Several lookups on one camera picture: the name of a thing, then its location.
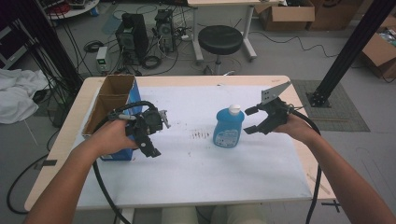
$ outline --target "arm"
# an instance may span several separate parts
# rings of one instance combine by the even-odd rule
[[[289,115],[276,128],[308,146],[352,223],[396,223],[396,217],[375,190],[302,119]]]
[[[108,122],[74,148],[35,202],[24,223],[72,223],[79,194],[93,162],[101,155],[127,147],[137,148],[125,136],[125,124],[125,120]]]

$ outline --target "stain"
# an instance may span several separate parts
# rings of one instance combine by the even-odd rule
[[[205,131],[205,130],[190,130],[191,135],[190,138],[192,139],[206,139],[210,136],[209,132]]]

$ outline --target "floor mat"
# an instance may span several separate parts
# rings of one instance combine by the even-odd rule
[[[370,132],[361,114],[339,83],[329,97],[331,107],[319,108],[309,105],[307,92],[314,92],[320,80],[292,80],[291,83],[302,101],[305,111],[321,131]]]

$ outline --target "hand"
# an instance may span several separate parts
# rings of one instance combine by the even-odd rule
[[[114,120],[104,124],[85,144],[94,148],[97,157],[112,154],[124,148],[138,148],[135,141],[125,135],[127,120]]]
[[[286,133],[290,135],[290,137],[305,144],[309,139],[318,136],[318,134],[303,119],[292,114],[288,116],[288,122],[275,128],[274,132]]]

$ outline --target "white cloth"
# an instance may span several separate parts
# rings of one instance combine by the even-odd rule
[[[47,87],[41,71],[0,69],[0,123],[14,123],[34,114],[38,105],[32,98],[36,91]]]

